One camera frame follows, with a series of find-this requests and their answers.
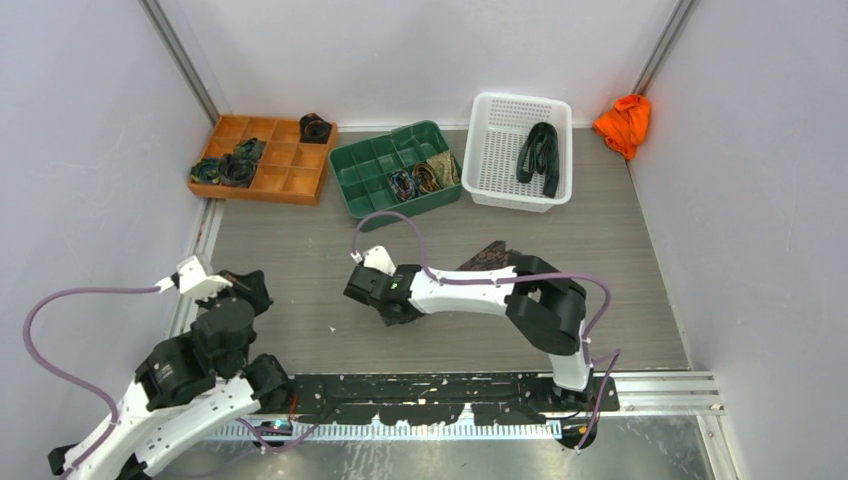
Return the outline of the brown paisley tie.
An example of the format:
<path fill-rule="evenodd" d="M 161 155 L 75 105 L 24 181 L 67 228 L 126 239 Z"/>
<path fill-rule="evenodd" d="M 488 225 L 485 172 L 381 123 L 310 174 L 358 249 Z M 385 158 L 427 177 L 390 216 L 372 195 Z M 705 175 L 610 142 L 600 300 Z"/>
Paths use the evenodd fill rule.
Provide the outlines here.
<path fill-rule="evenodd" d="M 411 303 L 424 316 L 461 312 L 504 317 L 513 287 L 497 285 L 495 281 L 517 276 L 510 264 L 515 258 L 516 253 L 507 249 L 503 241 L 495 241 L 461 264 L 457 271 L 436 270 L 436 279 L 421 266 L 422 271 L 412 282 Z"/>

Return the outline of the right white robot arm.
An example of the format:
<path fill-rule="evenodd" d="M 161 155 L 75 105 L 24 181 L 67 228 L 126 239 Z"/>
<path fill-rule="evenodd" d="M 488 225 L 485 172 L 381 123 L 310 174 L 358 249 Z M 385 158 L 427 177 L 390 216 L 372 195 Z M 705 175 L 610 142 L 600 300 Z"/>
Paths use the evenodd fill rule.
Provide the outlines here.
<path fill-rule="evenodd" d="M 388 326 L 444 312 L 508 319 L 552 367 L 553 393 L 567 410 L 594 396 L 585 352 L 587 292 L 537 256 L 521 255 L 488 271 L 446 271 L 418 264 L 385 268 L 363 258 L 343 294 L 374 308 Z"/>

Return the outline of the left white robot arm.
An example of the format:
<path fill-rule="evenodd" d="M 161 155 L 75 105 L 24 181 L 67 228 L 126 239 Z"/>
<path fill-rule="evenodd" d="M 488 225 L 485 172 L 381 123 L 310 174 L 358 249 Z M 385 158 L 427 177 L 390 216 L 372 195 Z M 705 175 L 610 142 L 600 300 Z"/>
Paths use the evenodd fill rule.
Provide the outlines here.
<path fill-rule="evenodd" d="M 174 273 L 149 290 L 171 288 L 200 306 L 196 320 L 152 349 L 88 437 L 49 452 L 54 476 L 150 479 L 218 427 L 290 403 L 292 381 L 277 358 L 249 356 L 254 321 L 274 303 L 263 271 Z"/>

